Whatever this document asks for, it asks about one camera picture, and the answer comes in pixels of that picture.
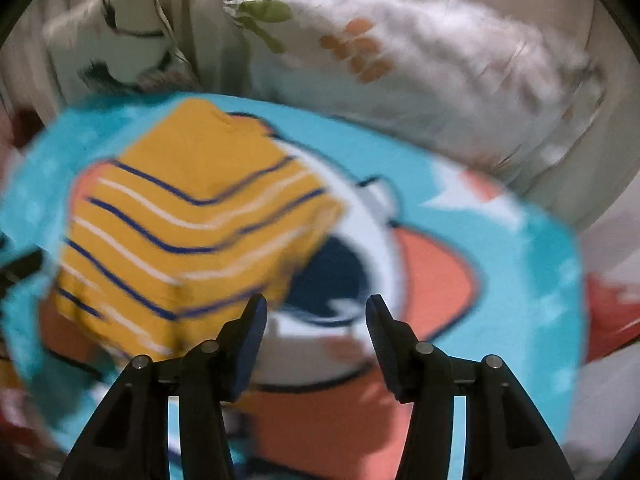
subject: striped cloth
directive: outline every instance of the striped cloth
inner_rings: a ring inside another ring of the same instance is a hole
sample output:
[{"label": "striped cloth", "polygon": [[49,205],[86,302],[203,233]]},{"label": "striped cloth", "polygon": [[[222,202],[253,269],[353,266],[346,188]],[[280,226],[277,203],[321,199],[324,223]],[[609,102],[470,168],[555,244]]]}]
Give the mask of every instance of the striped cloth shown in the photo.
[{"label": "striped cloth", "polygon": [[123,358],[183,354],[280,304],[342,214],[322,181],[252,118],[182,102],[72,207],[56,306]]}]

